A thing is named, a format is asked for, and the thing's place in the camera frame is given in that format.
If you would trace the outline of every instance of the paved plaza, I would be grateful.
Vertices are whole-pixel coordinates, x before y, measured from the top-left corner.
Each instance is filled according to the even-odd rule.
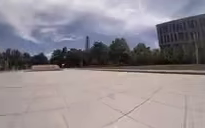
[[[205,76],[0,73],[0,128],[205,128]]]

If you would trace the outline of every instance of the ground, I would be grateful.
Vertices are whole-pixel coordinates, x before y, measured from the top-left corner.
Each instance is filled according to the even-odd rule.
[[[205,128],[205,76],[0,73],[0,128]]]

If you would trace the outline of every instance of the tall tower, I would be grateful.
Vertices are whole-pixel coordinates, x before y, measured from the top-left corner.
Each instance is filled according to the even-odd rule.
[[[88,51],[89,49],[90,49],[90,38],[89,36],[86,36],[85,50]]]

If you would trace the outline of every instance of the foliage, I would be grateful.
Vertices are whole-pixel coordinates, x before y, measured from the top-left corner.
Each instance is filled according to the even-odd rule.
[[[38,55],[34,55],[31,62],[33,65],[48,64],[48,58],[44,55],[44,53],[40,53]]]
[[[57,64],[60,67],[62,67],[62,65],[65,63],[66,54],[67,54],[66,47],[64,47],[62,50],[60,49],[54,50],[50,59],[50,63]]]
[[[92,64],[105,65],[109,59],[109,48],[102,42],[95,42],[90,50]]]
[[[205,48],[199,49],[200,63],[205,63]],[[82,67],[90,65],[151,65],[195,63],[195,48],[192,45],[150,49],[143,43],[130,50],[124,38],[116,38],[110,46],[95,42],[90,49],[56,49],[50,61],[40,53],[31,56],[16,49],[0,52],[0,70],[26,69],[31,65],[56,64],[60,67]]]
[[[130,49],[124,38],[116,38],[110,45],[109,59],[113,64],[128,64]]]

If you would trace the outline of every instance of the building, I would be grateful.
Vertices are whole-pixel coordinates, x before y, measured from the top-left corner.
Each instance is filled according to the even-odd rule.
[[[163,52],[182,53],[182,59],[205,63],[205,14],[158,24],[159,46]]]

